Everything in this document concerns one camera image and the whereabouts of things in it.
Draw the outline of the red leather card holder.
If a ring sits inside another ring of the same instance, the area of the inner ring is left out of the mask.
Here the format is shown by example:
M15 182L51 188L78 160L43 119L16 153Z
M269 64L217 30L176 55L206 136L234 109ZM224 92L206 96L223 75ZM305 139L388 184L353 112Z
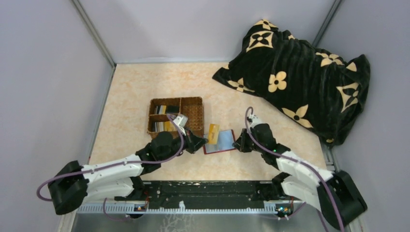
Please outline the red leather card holder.
M224 130L219 132L218 140L216 144L205 144L204 145L204 154L215 154L226 151L235 150L233 146L235 142L235 135L233 130Z

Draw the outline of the brown wicker basket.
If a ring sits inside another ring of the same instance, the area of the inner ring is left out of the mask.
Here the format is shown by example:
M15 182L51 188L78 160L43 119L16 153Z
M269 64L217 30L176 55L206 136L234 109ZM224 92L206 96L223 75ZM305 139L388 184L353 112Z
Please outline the brown wicker basket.
M204 107L203 99L201 97L180 97L180 98L162 98L162 99L152 99L149 105L148 112L148 124L147 124L147 134L151 138L155 138L159 132L151 131L151 124L153 122L159 121L169 121L167 115L157 115L154 114L154 108L157 105L176 105L179 106L179 113L171 114L178 115L183 114L188 117L188 121L185 125L190 129L195 135L204 135ZM170 131L174 137L177 137L177 131Z

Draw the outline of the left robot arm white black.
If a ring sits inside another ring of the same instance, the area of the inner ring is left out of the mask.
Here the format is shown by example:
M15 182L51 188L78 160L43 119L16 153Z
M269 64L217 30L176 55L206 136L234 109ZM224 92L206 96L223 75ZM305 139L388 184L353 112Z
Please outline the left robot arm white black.
M137 200L144 191L141 175L159 169L184 151L194 154L207 142L190 130L176 138L170 132L160 132L144 148L122 159L95 165L71 161L47 184L55 213L64 215L83 203L104 198Z

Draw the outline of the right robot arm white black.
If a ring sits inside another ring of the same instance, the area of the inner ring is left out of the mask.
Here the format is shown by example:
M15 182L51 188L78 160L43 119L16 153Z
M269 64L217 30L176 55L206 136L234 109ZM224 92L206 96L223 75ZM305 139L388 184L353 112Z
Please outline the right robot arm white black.
M346 171L330 171L302 159L287 146L277 143L266 123L243 128L234 147L243 153L260 153L268 165L280 171L272 179L274 193L278 197L296 197L313 206L337 230L368 209Z

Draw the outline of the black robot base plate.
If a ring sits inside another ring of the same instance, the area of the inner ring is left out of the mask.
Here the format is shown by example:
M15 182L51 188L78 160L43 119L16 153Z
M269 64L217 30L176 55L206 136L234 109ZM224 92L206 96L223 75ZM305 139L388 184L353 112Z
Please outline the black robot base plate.
M128 197L116 201L147 201L149 209L262 209L265 202L291 202L278 196L271 181L150 181Z

